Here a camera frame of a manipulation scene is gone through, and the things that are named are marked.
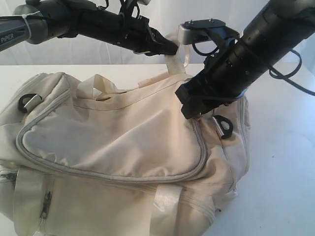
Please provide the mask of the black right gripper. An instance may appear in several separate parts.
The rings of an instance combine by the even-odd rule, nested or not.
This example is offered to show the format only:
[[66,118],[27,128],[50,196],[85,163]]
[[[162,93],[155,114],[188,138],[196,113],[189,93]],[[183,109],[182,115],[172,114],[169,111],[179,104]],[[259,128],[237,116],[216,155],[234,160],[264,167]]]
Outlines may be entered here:
[[229,105],[246,91],[246,60],[239,55],[208,56],[204,69],[176,90],[186,119]]

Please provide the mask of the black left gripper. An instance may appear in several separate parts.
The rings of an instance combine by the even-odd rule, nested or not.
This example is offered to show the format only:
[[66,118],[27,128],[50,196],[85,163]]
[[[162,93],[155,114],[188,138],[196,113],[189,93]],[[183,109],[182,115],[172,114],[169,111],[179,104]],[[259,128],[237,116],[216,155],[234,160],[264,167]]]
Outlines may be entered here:
[[135,54],[176,55],[178,46],[165,38],[155,28],[149,26],[149,19],[140,16],[140,19],[127,17],[120,13],[118,16],[118,35],[115,45],[133,51]]

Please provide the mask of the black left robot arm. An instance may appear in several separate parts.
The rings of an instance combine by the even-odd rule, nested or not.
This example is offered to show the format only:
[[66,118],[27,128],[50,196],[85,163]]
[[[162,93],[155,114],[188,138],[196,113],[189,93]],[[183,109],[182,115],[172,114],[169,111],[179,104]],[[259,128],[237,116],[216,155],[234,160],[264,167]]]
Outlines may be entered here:
[[118,14],[89,0],[27,0],[12,16],[0,18],[0,49],[23,41],[40,44],[53,38],[83,35],[133,51],[135,54],[175,55],[178,46],[133,11],[148,0],[122,0]]

